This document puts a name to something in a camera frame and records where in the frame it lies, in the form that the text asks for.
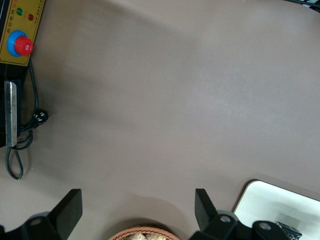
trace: green indicator light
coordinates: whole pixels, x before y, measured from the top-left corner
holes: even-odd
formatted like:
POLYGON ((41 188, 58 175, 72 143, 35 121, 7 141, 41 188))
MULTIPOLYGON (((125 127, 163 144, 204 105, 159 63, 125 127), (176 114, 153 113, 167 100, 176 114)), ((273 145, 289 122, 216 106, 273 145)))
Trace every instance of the green indicator light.
POLYGON ((22 14, 24 14, 24 11, 21 8, 18 8, 16 10, 16 13, 21 16, 22 14))

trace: control box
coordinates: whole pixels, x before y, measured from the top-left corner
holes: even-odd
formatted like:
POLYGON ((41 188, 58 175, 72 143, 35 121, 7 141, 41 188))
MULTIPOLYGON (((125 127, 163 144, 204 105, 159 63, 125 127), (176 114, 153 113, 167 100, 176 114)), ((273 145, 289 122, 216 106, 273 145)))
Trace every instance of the control box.
POLYGON ((45 0, 3 0, 0 63, 28 65, 44 3, 45 0))
POLYGON ((19 80, 22 90, 44 5, 45 0, 0 0, 0 147, 8 136, 5 82, 19 80))

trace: black power cord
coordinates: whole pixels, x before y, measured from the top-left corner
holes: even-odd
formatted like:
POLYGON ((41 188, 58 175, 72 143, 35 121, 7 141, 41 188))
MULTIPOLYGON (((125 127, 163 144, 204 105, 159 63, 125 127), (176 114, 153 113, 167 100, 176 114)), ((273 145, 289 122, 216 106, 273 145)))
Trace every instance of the black power cord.
POLYGON ((33 129, 44 124, 49 118, 48 113, 45 110, 39 108, 39 95, 38 95, 38 89, 36 85, 34 68, 31 60, 29 60, 28 66, 29 66, 32 88, 33 88, 33 95, 34 95, 34 114, 28 124, 21 126, 21 134, 27 134, 27 137, 24 140, 18 141, 15 146, 8 147, 6 151, 6 156, 5 156, 6 170, 10 174, 10 176, 15 180, 20 180, 24 174, 24 167, 22 165, 18 151, 24 150, 31 145, 34 139, 33 129), (15 157, 17 159, 17 162, 20 168, 20 173, 18 176, 14 174, 14 172, 10 167, 9 158, 10 158, 11 151, 14 151, 15 157))

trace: bolt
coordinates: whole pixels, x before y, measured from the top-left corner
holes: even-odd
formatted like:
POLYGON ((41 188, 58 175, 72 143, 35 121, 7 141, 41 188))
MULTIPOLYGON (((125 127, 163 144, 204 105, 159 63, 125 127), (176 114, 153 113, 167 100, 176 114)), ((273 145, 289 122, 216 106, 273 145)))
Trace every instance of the bolt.
POLYGON ((222 222, 224 222, 224 223, 230 223, 231 222, 230 218, 228 216, 226 216, 226 215, 221 216, 220 220, 222 222))
POLYGON ((30 226, 38 225, 39 223, 41 223, 41 221, 42 221, 41 218, 36 218, 35 220, 33 220, 33 221, 30 223, 30 226))
POLYGON ((270 227, 270 225, 268 224, 268 223, 266 223, 266 222, 261 222, 260 224, 259 224, 259 226, 260 226, 260 228, 262 228, 263 230, 271 230, 271 227, 270 227))

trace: small black object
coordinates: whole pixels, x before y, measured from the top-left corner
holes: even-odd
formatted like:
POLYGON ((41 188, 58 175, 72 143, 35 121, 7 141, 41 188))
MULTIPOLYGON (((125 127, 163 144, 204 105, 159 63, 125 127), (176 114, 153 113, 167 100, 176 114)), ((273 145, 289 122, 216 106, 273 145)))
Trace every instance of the small black object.
POLYGON ((82 213, 81 189, 72 189, 48 216, 33 217, 10 232, 0 225, 0 240, 66 240, 82 213))
POLYGON ((44 124, 49 119, 49 115, 46 110, 37 109, 32 116, 32 128, 36 129, 40 125, 44 124))
POLYGON ((290 240, 298 240, 302 237, 302 233, 298 229, 279 221, 276 224, 284 231, 290 240))

